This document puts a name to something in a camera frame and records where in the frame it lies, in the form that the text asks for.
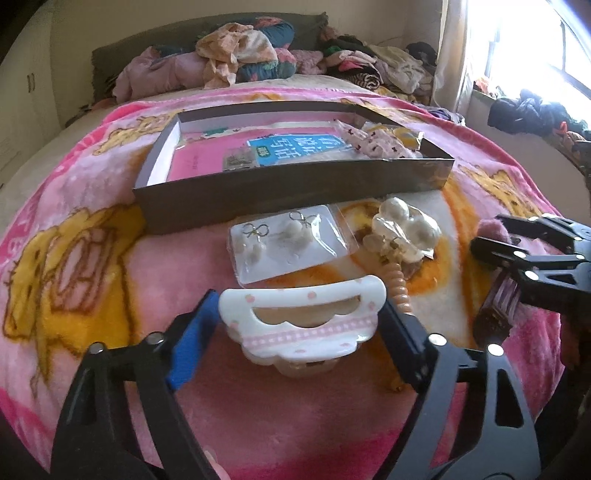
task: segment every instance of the cartoon print blanket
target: cartoon print blanket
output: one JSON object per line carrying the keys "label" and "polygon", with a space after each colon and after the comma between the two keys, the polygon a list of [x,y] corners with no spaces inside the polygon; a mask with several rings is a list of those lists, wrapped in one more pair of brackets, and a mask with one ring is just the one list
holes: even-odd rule
{"label": "cartoon print blanket", "polygon": [[[269,100],[360,103],[424,131],[457,159],[443,191],[402,197],[435,217],[444,233],[436,260],[410,282],[415,313],[429,331],[460,346],[472,345],[470,320],[491,284],[491,272],[468,249],[479,219],[557,213],[519,164],[484,137],[373,93],[250,87],[121,106],[63,159],[0,244],[0,408],[46,468],[62,402],[92,342],[111,348],[137,342],[190,311],[207,289],[237,286],[227,226],[145,233],[132,187],[151,144],[178,111]],[[356,231],[367,227],[375,209],[373,200],[343,206]],[[526,245],[544,251],[538,242]],[[376,268],[360,249],[270,286],[340,281]],[[537,415],[562,372],[558,316],[520,307],[516,322],[504,347]],[[233,480],[365,480],[384,460],[414,401],[409,389],[392,390],[396,380],[379,337],[330,373],[295,381],[250,363],[219,329],[177,398],[198,441],[216,452]],[[131,391],[130,397],[145,458],[158,464],[138,396]],[[451,418],[459,412],[454,405]],[[450,427],[438,461],[452,434]]]}

